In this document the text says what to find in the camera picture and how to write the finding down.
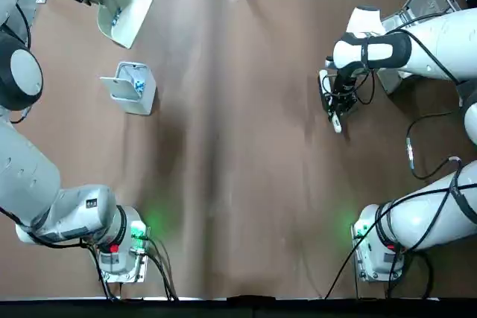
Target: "black cable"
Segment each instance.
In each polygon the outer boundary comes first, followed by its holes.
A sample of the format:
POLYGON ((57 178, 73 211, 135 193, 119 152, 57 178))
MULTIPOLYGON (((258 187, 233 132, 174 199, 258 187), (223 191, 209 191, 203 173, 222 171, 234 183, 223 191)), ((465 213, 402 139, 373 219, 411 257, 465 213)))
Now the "black cable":
MULTIPOLYGON (((462 162, 459 160, 458 161, 458 169, 457 171, 455 172, 455 175, 454 177, 452 178, 451 180, 451 185, 452 185, 452 182, 456 181, 457 182, 457 178, 459 177, 460 173, 462 171, 462 162)), ((435 212, 434 214, 434 217, 432 218, 431 220, 431 223, 429 224, 429 226, 427 227, 427 230, 424 232, 423 236, 417 241, 417 243, 415 243, 413 245, 413 247, 411 247, 410 249, 407 249, 406 252, 413 252, 416 250, 416 248, 418 248, 419 245, 421 245, 421 243, 429 236, 429 233, 431 232, 432 228, 434 227, 437 219, 439 218, 439 215, 440 213, 442 212, 442 209, 444 207, 444 205, 446 205, 446 201, 447 199, 449 198, 449 195, 450 195, 450 189, 446 192, 446 194, 444 195, 444 198, 442 199, 442 201, 440 202, 440 205, 439 207, 437 208, 437 211, 435 212)))
POLYGON ((401 249, 402 249, 401 244, 397 244, 394 249, 395 249, 396 252, 394 253, 393 263, 391 264, 391 269, 389 270, 388 290, 386 291, 386 294, 385 294, 387 299, 391 298, 392 290, 396 287, 396 286, 391 285, 391 277, 394 273, 394 268, 396 266, 396 263, 399 260, 399 257, 401 255, 401 249))
POLYGON ((419 251, 414 252, 413 255, 420 257, 424 260, 424 263, 427 266, 428 274, 427 274, 427 285, 424 294, 421 296, 422 299, 428 299, 431 295, 432 288, 434 286, 434 267, 432 266, 431 260, 427 256, 425 252, 419 251))
POLYGON ((406 134, 405 134, 406 150, 408 152, 409 167, 411 168, 412 175, 415 178, 417 178, 419 180, 426 180, 430 177, 433 177, 445 164, 447 164, 449 162, 449 158, 446 158, 445 160, 443 160, 430 174, 423 175, 423 176, 417 174, 416 171, 415 171, 414 153, 413 153, 412 145, 411 145, 411 130, 412 130, 412 127, 414 125, 416 125, 417 123, 419 123, 420 121, 422 121, 423 119, 434 118, 434 117, 443 117, 445 115, 451 115, 453 113, 454 113, 454 111, 452 111, 452 112, 442 112, 442 113, 431 113, 431 114, 428 114, 428 115, 422 115, 418 119, 415 119, 414 121, 412 121, 412 123, 409 125, 408 130, 406 131, 406 134))
MULTIPOLYGON (((459 190, 467 190, 467 189, 471 189, 471 188, 477 188, 477 183, 458 186, 458 189, 459 189, 459 190)), ((449 188, 441 188, 441 189, 433 189, 433 190, 428 190, 428 191, 421 191, 421 192, 418 192, 418 193, 415 193, 415 194, 410 194, 410 195, 408 195, 407 197, 403 197, 401 200, 396 201, 395 203, 389 205, 389 207, 388 207, 386 210, 384 210, 384 211, 376 218, 376 220, 371 224, 371 226, 369 227, 369 229, 368 229, 368 230, 365 232, 365 234, 361 237, 361 239, 359 240, 359 242, 353 247, 353 249, 351 250, 351 252, 348 254, 348 256, 346 257, 346 259, 344 260, 344 263, 341 265, 341 268, 340 268, 340 270, 338 271, 338 274, 336 275, 335 280, 333 281, 331 287, 329 288, 328 293, 327 293, 326 296, 325 296, 325 299, 328 299, 329 295, 330 295, 331 292, 333 291, 333 288, 336 286, 336 282, 338 281, 338 279, 339 279, 341 273, 343 272, 344 268, 346 267, 346 264, 347 264, 348 261, 350 260, 351 256, 352 256, 353 253, 357 250, 358 246, 363 242, 363 240, 367 237, 367 235, 372 231, 372 229, 374 228, 374 226, 376 226, 376 224, 377 224, 388 212, 390 212, 393 208, 395 208, 396 206, 400 205, 401 203, 405 203, 406 201, 408 201, 408 200, 410 200, 410 199, 414 199, 415 197, 422 197, 423 195, 428 195, 428 194, 445 193, 445 192, 448 192, 448 191, 449 191, 449 188)))
POLYGON ((394 29, 394 30, 391 30, 389 32, 387 32, 387 34, 392 34, 392 33, 404 33, 404 34, 407 34, 409 37, 411 37, 415 42, 417 42, 417 44, 424 50, 424 52, 429 56, 431 57, 432 61, 435 62, 435 64, 442 70, 442 72, 444 74, 447 75, 448 78, 450 78, 454 84, 456 86, 458 86, 460 84, 460 82, 457 80, 457 78, 454 77, 453 74, 451 74, 449 72, 449 70, 446 68, 446 66, 444 66, 437 58, 436 56, 434 56, 432 54, 432 52, 411 32, 407 31, 406 29, 402 29, 402 28, 399 28, 399 29, 394 29))
POLYGON ((145 255, 147 257, 149 257, 149 259, 156 265, 157 269, 159 270, 159 273, 161 274, 162 280, 164 282, 166 295, 169 293, 173 300, 178 301, 179 298, 177 297, 177 295, 171 289, 171 285, 169 284, 167 278, 165 277, 164 269, 162 268, 161 263, 159 263, 158 260, 152 254, 150 254, 149 252, 145 253, 145 255))
POLYGON ((353 255, 353 270, 354 270, 354 276, 355 276, 355 294, 356 294, 356 299, 359 299, 359 293, 358 293, 358 270, 356 266, 356 255, 353 255))
POLYGON ((325 76, 325 77, 323 78, 323 80, 321 81, 321 87, 323 88, 323 91, 325 91, 325 93, 326 93, 327 95, 330 95, 330 96, 332 96, 332 97, 337 97, 337 98, 339 98, 339 97, 346 97, 346 96, 349 96, 349 95, 351 95, 351 94, 353 94, 353 93, 356 93, 356 91, 357 91, 361 86, 364 85, 364 82, 366 82, 366 80, 367 80, 369 74, 370 74, 370 73, 368 72, 368 73, 366 74, 366 77, 363 79, 363 81, 362 81, 359 85, 355 86, 353 89, 351 89, 350 91, 345 92, 345 93, 331 93, 330 91, 328 91, 328 90, 325 88, 323 81, 324 81, 325 78, 329 77, 329 75, 327 75, 327 76, 325 76))
POLYGON ((445 15, 447 13, 432 13, 432 14, 426 14, 426 15, 422 15, 422 16, 418 16, 417 18, 414 18, 414 19, 411 19, 409 20, 408 22, 405 22, 404 24, 398 26, 397 28, 395 28, 394 30, 398 30, 398 29, 402 29, 414 22, 419 22, 420 20, 424 20, 424 19, 429 19, 429 18, 435 18, 436 16, 442 16, 442 15, 445 15))
POLYGON ((22 10, 21 7, 18 5, 18 3, 16 3, 15 6, 16 6, 16 9, 18 10, 18 12, 20 13, 20 16, 22 17, 23 22, 25 23, 25 28, 26 28, 26 31, 27 31, 27 48, 30 49, 30 48, 31 48, 30 25, 28 25, 27 17, 26 17, 25 14, 23 13, 23 10, 22 10))
MULTIPOLYGON (((148 240, 149 242, 151 242, 152 245, 154 246, 154 249, 156 250, 157 256, 159 257, 159 262, 162 263, 162 261, 163 261, 162 255, 160 254, 160 251, 159 251, 159 249, 157 248, 156 242, 155 242, 152 238, 148 238, 147 240, 148 240)), ((167 250, 165 249, 165 246, 164 246, 164 244, 162 243, 162 241, 159 240, 159 242, 160 242, 161 247, 162 247, 162 249, 164 250, 164 253, 165 253, 165 262, 166 262, 166 264, 167 264, 167 266, 165 267, 165 270, 167 271, 168 278, 169 278, 169 282, 171 283, 171 287, 174 289, 174 292, 175 292, 174 283, 173 283, 173 281, 172 281, 171 259, 169 258, 169 254, 168 254, 167 250)))
POLYGON ((358 93, 355 91, 355 96, 356 98, 358 99, 358 101, 361 103, 361 104, 364 104, 365 106, 367 106, 368 104, 370 104, 371 102, 373 102, 373 99, 374 99, 374 89, 376 87, 376 79, 374 78, 374 71, 371 71, 371 77, 373 78, 373 89, 371 89, 371 96, 370 96, 370 99, 368 101, 363 101, 359 96, 358 96, 358 93))
MULTIPOLYGON (((159 258, 159 263, 162 267, 164 267, 165 265, 163 263, 162 255, 161 255, 159 249, 157 248, 156 242, 151 238, 147 238, 147 240, 149 242, 151 242, 152 245, 154 246, 154 249, 156 250, 157 257, 159 258)), ((167 271, 167 274, 168 274, 168 278, 163 276, 162 281, 164 282, 164 289, 165 289, 166 296, 170 300, 171 296, 176 296, 177 295, 176 294, 176 289, 175 289, 175 286, 174 286, 174 281, 172 280, 171 259, 169 258, 169 254, 167 252, 167 249, 164 246, 164 243, 161 240, 159 240, 159 242, 160 242, 161 247, 162 247, 162 249, 164 250, 164 253, 165 253, 166 263, 167 263, 167 266, 165 266, 165 270, 167 271), (165 280, 168 280, 168 283, 169 283, 170 288, 171 288, 170 292, 167 289, 167 284, 166 284, 165 280)))
POLYGON ((93 260, 95 261, 96 272, 98 273, 99 281, 101 282, 101 287, 103 288, 104 296, 111 302, 119 301, 118 297, 111 293, 110 286, 104 281, 103 274, 101 273, 101 268, 99 267, 98 257, 96 256, 95 249, 91 246, 86 247, 86 249, 91 253, 93 260))

